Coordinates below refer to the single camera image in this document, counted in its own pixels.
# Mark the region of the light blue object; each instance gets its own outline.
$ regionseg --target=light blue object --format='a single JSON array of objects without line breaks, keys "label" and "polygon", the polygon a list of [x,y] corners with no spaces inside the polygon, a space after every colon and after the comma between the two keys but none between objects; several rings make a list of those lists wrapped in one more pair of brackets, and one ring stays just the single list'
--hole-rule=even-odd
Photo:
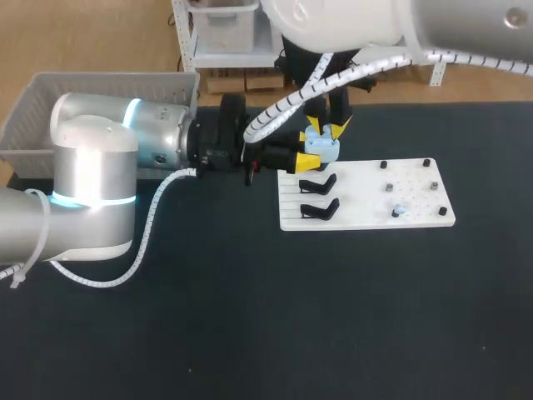
[{"label": "light blue object", "polygon": [[132,119],[133,119],[133,114],[135,112],[135,108],[137,107],[138,103],[140,103],[140,102],[141,102],[140,98],[134,98],[127,105],[126,113],[124,114],[124,121],[122,122],[122,125],[124,127],[129,128],[130,125],[132,125]]},{"label": "light blue object", "polygon": [[397,204],[395,207],[394,207],[394,212],[398,215],[402,215],[402,214],[405,214],[407,212],[406,208],[403,207],[401,204]]},{"label": "light blue object", "polygon": [[324,125],[322,127],[323,134],[318,133],[312,125],[306,128],[306,138],[331,138],[331,125]]},{"label": "light blue object", "polygon": [[60,204],[66,207],[67,204],[71,206],[88,206],[88,207],[104,207],[104,206],[120,206],[123,204],[133,203],[135,201],[135,196],[128,198],[119,198],[117,200],[95,200],[87,202],[81,198],[63,196],[62,194],[57,194],[52,192],[53,203]]},{"label": "light blue object", "polygon": [[331,138],[330,125],[325,125],[323,132],[321,135],[312,125],[307,127],[305,152],[320,156],[323,164],[333,163],[339,158],[341,143]]}]

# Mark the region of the white pegboard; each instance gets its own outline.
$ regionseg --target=white pegboard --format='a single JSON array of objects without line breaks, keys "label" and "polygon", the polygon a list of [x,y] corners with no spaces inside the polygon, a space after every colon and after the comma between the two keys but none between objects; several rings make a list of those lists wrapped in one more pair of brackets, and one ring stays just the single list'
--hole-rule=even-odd
[{"label": "white pegboard", "polygon": [[[424,167],[424,158],[381,161],[334,162],[324,172],[305,172],[297,175],[278,172],[280,225],[284,231],[346,231],[362,229],[438,228],[451,227],[456,216],[451,208],[444,183],[435,160]],[[333,189],[321,196],[302,193],[300,180],[323,184],[333,173],[337,182]],[[431,190],[436,182],[438,188]],[[386,185],[393,185],[392,192]],[[330,221],[303,218],[302,204],[327,208],[339,198],[341,206]],[[397,204],[406,213],[393,217]],[[445,216],[439,215],[447,208]]]}]

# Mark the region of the gray plastic bin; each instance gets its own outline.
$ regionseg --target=gray plastic bin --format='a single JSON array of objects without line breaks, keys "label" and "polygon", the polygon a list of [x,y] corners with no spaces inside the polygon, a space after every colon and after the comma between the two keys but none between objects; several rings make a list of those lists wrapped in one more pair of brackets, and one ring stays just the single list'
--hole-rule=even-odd
[{"label": "gray plastic bin", "polygon": [[[199,75],[194,72],[41,72],[32,78],[0,131],[0,159],[20,178],[53,178],[50,114],[65,93],[93,93],[197,110]],[[139,179],[163,179],[168,171],[141,169]]]}]

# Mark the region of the small blue object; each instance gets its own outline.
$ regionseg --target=small blue object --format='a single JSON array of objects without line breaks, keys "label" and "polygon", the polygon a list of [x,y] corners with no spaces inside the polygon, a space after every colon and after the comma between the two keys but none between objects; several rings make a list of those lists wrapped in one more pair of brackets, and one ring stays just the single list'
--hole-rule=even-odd
[{"label": "small blue object", "polygon": [[398,215],[402,215],[402,214],[405,214],[407,212],[406,208],[403,207],[401,204],[397,204],[395,207],[394,207],[394,212]]},{"label": "small blue object", "polygon": [[321,135],[313,126],[306,129],[306,154],[316,154],[320,156],[323,164],[335,162],[339,158],[341,143],[331,138],[331,127],[325,125],[324,133]]}]

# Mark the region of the black peg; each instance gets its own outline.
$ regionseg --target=black peg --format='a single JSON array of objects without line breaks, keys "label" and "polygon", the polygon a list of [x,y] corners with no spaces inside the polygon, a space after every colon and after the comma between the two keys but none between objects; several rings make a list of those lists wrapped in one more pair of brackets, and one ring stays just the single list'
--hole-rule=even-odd
[{"label": "black peg", "polygon": [[326,196],[331,189],[335,186],[336,183],[336,174],[333,173],[327,179],[326,183],[321,185],[320,183],[315,183],[311,181],[300,181],[300,191],[306,193],[315,193]]},{"label": "black peg", "polygon": [[300,213],[302,218],[316,218],[321,219],[322,221],[329,221],[333,218],[336,213],[336,210],[341,206],[338,198],[331,201],[328,208],[319,208],[310,206],[309,204],[302,204],[300,206]]}]

